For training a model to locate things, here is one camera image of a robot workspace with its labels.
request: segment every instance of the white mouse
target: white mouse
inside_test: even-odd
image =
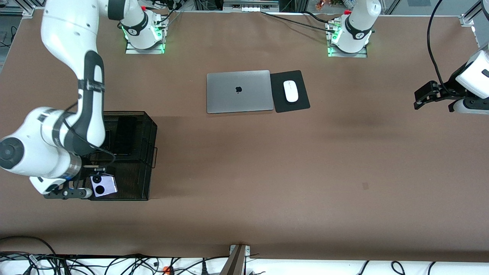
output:
[[[288,102],[293,103],[299,99],[297,93],[297,86],[293,80],[287,80],[284,82],[285,98]]]

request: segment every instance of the black mouse pad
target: black mouse pad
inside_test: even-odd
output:
[[[277,113],[302,110],[311,107],[301,71],[293,70],[272,73],[270,79],[272,84],[273,104],[275,105],[275,111]],[[288,102],[285,98],[284,82],[287,80],[293,80],[297,86],[299,99],[296,102]]]

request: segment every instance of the black phone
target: black phone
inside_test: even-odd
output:
[[[137,117],[121,116],[117,122],[115,131],[114,148],[115,155],[130,155],[133,151],[134,136],[136,134]]]

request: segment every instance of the silver laptop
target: silver laptop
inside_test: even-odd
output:
[[[235,71],[207,74],[207,113],[273,110],[270,71]]]

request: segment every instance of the black basket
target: black basket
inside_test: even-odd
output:
[[[104,112],[106,135],[103,149],[111,150],[115,143],[117,123],[121,116],[134,116],[137,118],[136,131],[131,153],[116,155],[111,166],[115,169],[115,183],[117,192],[114,194],[95,197],[92,201],[147,201],[151,180],[151,169],[156,162],[157,148],[155,147],[156,131],[158,126],[145,112]],[[112,160],[112,156],[104,152],[93,152],[86,156],[93,164],[103,165]],[[84,187],[92,188],[90,179],[85,180]]]

